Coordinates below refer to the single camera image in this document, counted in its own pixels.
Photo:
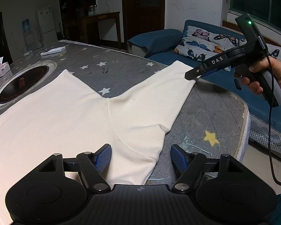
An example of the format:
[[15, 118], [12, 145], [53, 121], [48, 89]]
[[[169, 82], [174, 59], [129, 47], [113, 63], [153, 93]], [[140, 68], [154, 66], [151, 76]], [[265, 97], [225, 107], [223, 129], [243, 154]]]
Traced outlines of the cream sweatshirt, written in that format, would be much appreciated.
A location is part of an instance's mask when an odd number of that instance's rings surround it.
[[7, 191], [53, 153], [65, 158], [112, 147], [108, 184], [143, 185], [195, 81], [180, 61], [121, 95], [104, 98], [69, 71], [0, 115], [0, 224]]

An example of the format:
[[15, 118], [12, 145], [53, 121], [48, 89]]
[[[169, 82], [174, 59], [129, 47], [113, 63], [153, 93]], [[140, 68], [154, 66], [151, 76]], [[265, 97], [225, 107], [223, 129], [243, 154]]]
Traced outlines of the butterfly print pillow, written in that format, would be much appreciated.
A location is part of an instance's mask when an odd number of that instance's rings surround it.
[[227, 29], [212, 30], [188, 25], [173, 52], [196, 62], [202, 62], [233, 47], [242, 46], [246, 42], [244, 36]]

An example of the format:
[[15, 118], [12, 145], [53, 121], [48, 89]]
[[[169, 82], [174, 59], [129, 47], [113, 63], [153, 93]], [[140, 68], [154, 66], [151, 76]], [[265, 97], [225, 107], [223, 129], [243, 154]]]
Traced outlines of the blue sofa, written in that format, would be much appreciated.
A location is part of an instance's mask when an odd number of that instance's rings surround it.
[[[232, 46], [244, 43], [241, 34], [224, 27], [208, 23], [186, 20], [183, 31], [163, 29], [139, 34], [130, 38], [128, 51], [164, 65], [171, 65], [179, 60], [189, 66], [196, 67], [199, 60], [208, 57], [208, 52], [198, 46], [209, 42], [209, 52], [220, 53]], [[227, 67], [204, 79], [231, 90], [240, 96], [248, 105], [251, 114], [250, 139], [264, 147], [270, 146], [273, 151], [281, 154], [281, 106], [274, 108], [272, 116], [268, 115], [270, 107], [261, 96], [254, 96], [248, 89], [237, 89], [234, 84], [234, 69]]]

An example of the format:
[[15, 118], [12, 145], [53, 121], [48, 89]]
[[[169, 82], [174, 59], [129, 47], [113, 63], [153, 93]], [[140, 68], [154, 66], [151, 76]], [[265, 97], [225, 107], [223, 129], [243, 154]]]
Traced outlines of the round induction hotpot cooker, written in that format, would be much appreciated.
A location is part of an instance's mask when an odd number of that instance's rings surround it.
[[39, 86], [57, 68], [52, 60], [37, 62], [16, 73], [0, 86], [0, 109], [14, 103]]

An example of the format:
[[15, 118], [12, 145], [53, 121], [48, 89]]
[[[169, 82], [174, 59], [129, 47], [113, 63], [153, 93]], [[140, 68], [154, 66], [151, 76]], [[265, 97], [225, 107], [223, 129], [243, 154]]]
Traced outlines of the white remote control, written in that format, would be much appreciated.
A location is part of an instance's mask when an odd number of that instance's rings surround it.
[[47, 56], [47, 55], [57, 54], [57, 53], [61, 53], [61, 52], [65, 51], [65, 50], [66, 50], [66, 47], [62, 46], [62, 47], [52, 48], [51, 50], [48, 50], [48, 51], [44, 51], [40, 55]]

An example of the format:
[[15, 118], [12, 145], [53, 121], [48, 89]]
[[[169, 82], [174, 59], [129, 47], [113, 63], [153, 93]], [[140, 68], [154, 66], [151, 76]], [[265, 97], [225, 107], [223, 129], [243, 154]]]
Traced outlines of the dark wooden side table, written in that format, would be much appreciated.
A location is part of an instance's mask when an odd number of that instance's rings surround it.
[[81, 20], [83, 43], [120, 48], [120, 12], [106, 12], [91, 15]]

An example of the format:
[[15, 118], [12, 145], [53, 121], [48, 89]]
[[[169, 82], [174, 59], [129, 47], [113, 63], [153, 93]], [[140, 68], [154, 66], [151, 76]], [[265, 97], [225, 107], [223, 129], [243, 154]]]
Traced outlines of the small teal packet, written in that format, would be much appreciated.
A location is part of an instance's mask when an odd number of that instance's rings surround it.
[[24, 57], [27, 57], [27, 56], [31, 55], [32, 52], [33, 52], [32, 50], [27, 51], [26, 53], [23, 54], [23, 56], [24, 56]]

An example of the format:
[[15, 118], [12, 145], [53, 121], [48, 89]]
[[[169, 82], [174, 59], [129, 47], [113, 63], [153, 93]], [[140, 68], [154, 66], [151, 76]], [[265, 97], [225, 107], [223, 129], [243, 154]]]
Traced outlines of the water dispenser with blue bottle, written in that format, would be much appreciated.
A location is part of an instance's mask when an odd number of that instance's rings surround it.
[[23, 37], [24, 37], [26, 49], [28, 51], [37, 50], [36, 41], [35, 41], [31, 26], [30, 26], [29, 19], [22, 21], [22, 28], [23, 28]]

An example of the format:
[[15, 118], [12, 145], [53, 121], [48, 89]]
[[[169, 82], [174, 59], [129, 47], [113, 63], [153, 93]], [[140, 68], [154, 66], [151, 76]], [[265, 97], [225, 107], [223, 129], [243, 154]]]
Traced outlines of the white refrigerator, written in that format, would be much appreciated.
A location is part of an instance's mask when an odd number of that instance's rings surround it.
[[36, 22], [39, 32], [39, 41], [42, 46], [46, 46], [57, 41], [57, 33], [52, 7], [37, 10]]

